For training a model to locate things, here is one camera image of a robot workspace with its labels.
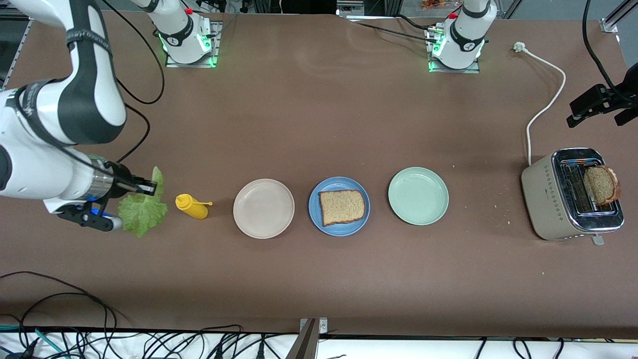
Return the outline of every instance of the white plate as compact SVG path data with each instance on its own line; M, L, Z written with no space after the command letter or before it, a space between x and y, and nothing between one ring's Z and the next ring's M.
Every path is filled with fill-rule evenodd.
M260 240L286 230L295 214L295 200L288 187L274 179L258 179L239 191L233 205L237 227Z

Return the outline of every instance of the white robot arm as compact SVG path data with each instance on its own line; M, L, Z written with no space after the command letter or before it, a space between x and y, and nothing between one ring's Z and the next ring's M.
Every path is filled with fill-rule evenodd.
M179 0L131 1L149 14L159 31L164 49L176 62L194 63L211 51L205 40L211 33L208 18L182 8Z
M447 19L441 26L443 36L432 55L445 66L463 69L480 55L485 35L496 18L494 0L465 0L456 19Z
M73 71L0 92L0 195L42 199L50 213L102 231L122 226L109 198L153 195L155 184L76 144L114 140L126 121L107 31L94 0L14 0L34 19L63 27Z

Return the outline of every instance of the toasted bread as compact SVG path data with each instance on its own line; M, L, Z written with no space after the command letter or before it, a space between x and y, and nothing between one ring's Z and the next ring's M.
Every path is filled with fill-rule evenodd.
M323 226L351 223L363 218L366 204L357 190L319 192Z
M585 170L585 188L598 205L612 203L620 198L620 182L616 173L605 166L590 167Z

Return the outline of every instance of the white power cord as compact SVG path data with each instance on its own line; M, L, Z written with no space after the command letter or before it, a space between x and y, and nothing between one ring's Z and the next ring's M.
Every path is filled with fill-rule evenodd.
M527 134L527 163L528 165L531 166L531 137L530 137L530 127L531 124L534 123L534 121L536 121L536 119L543 114L543 112L547 111L548 108L552 107L552 105L554 104L554 101L556 101L556 98L558 97L558 95L560 95L560 93L563 91L563 88L565 87L565 81L567 81L567 76L565 75L565 72L563 70L561 70L560 68L558 68L558 66L545 61L543 59L541 59L540 57L532 54L528 49L525 48L525 43L523 42L517 42L514 44L514 52L524 52L525 54L534 57L535 59L539 60L540 62L549 65L555 69L558 70L558 72L561 73L561 75L563 76L563 83L560 85L560 88L558 88L558 92L556 92L556 94L554 95L554 98L552 98L552 100L549 102L549 104L547 104L547 106L545 106L545 108L543 108L542 110L540 110L537 114L534 115L534 117L531 118L530 122L527 124L527 128L525 129L525 133Z

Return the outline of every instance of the blue plate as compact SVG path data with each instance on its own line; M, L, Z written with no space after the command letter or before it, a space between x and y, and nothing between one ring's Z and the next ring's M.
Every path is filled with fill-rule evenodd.
M321 203L319 201L319 192L339 191L339 190L358 190L363 195L363 201L366 204L366 212L363 218L352 223L333 224L327 227L323 226L323 215L321 212ZM308 201L308 211L310 218L319 230L325 234L335 237L349 236L356 233L366 224L367 218L370 217L370 198L367 196L366 190L357 181L347 177L332 177L323 180L315 187L313 193L310 194Z

